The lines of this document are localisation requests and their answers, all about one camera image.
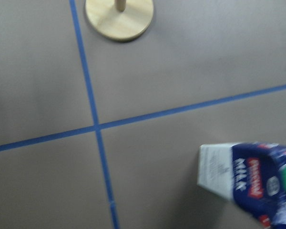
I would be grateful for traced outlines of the blue white milk carton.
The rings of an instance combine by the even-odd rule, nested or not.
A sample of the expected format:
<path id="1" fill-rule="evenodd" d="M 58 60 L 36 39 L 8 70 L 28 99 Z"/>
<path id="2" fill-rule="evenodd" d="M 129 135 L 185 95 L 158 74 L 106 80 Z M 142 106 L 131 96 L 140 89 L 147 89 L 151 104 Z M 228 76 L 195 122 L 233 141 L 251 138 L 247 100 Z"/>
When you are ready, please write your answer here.
<path id="1" fill-rule="evenodd" d="M 286 229 L 286 146 L 201 145 L 197 184 L 234 202 L 264 228 Z"/>

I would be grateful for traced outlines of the wooden mug tree stand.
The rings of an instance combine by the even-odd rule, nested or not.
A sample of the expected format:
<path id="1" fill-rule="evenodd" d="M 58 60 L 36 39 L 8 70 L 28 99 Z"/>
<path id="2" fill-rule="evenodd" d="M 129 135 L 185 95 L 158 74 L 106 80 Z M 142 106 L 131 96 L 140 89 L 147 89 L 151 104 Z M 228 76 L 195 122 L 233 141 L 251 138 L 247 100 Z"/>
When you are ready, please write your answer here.
<path id="1" fill-rule="evenodd" d="M 87 0 L 85 13 L 91 26 L 102 36 L 130 42 L 150 26 L 154 3 L 152 0 Z"/>

